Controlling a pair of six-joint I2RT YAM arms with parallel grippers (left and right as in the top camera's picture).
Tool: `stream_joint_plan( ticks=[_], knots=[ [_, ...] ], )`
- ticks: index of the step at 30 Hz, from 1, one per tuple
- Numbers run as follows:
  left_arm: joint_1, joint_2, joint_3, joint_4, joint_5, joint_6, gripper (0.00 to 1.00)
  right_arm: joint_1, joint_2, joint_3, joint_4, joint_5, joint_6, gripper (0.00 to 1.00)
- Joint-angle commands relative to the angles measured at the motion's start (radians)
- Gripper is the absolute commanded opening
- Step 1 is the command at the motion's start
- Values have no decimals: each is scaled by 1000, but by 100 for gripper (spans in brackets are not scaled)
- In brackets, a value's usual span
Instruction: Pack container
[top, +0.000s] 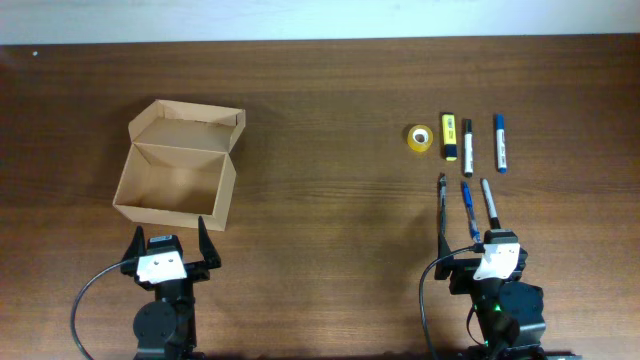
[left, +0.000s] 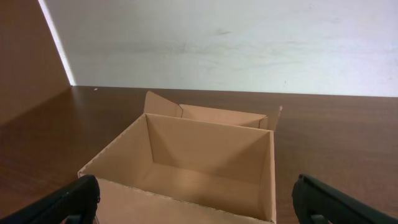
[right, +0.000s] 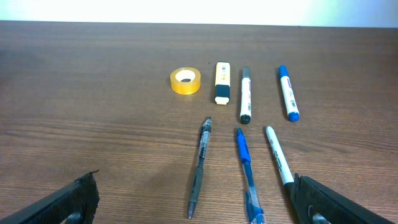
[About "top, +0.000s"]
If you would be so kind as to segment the white marker black cap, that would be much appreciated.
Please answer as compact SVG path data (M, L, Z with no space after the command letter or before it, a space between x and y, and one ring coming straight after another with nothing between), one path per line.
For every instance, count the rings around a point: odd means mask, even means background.
M474 173L474 165L473 165L473 130L472 130L472 120L465 119L464 120L464 150L465 150L465 158L464 158L464 176L467 178L471 178Z

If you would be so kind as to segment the yellow highlighter marker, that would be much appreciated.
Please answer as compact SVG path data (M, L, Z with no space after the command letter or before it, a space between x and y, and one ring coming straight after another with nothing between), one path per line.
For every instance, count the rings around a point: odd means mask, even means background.
M455 161L458 158L455 116L452 113L443 113L441 121L445 159Z

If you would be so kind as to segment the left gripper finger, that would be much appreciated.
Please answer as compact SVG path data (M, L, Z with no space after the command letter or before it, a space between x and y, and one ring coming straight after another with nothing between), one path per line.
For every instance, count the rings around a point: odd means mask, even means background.
M199 250L208 268L220 268L221 257L209 236L206 224L202 216L198 217L198 241Z
M146 245L144 230L141 226L137 226L132 241L129 245L129 257L139 258L146 255Z

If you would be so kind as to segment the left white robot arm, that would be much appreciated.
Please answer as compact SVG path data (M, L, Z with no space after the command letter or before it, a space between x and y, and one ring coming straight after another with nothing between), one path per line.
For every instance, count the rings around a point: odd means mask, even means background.
M137 359L203 359L197 352L194 285L208 281L221 258L209 237L204 219L198 218L198 244L202 259L186 263L175 235L145 238L137 227L120 266L154 300L144 305L133 320L138 340Z

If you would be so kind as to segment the white marker blue cap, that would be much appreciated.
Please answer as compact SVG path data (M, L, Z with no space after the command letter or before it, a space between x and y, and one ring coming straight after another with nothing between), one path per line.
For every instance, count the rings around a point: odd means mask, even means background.
M505 143L505 123L504 116L497 114L495 116L496 124L496 156L497 156L497 168L500 173L507 172L507 160L506 160L506 143Z

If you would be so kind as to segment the brown cardboard box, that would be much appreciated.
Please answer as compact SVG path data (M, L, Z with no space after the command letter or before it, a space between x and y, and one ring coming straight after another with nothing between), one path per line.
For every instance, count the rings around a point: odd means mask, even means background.
M133 222L223 231L246 127L238 108L156 100L129 124L131 146L113 206Z

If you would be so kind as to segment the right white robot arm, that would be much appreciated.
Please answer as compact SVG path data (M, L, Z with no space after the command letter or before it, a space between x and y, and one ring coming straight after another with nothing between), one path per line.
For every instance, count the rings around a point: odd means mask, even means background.
M448 280L452 295L468 295L483 340L460 355L463 359L542 359L546 330L543 290L521 281L528 253L508 229L485 232L484 241L467 248L479 258L457 259L438 236L437 280Z

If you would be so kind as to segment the yellow transparent tape roll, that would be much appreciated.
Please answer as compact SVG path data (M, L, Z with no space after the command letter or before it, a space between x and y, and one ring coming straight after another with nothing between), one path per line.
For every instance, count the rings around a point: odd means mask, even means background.
M428 151L433 140L433 132L426 125L413 126L407 136L407 144L409 148L417 153L424 153Z

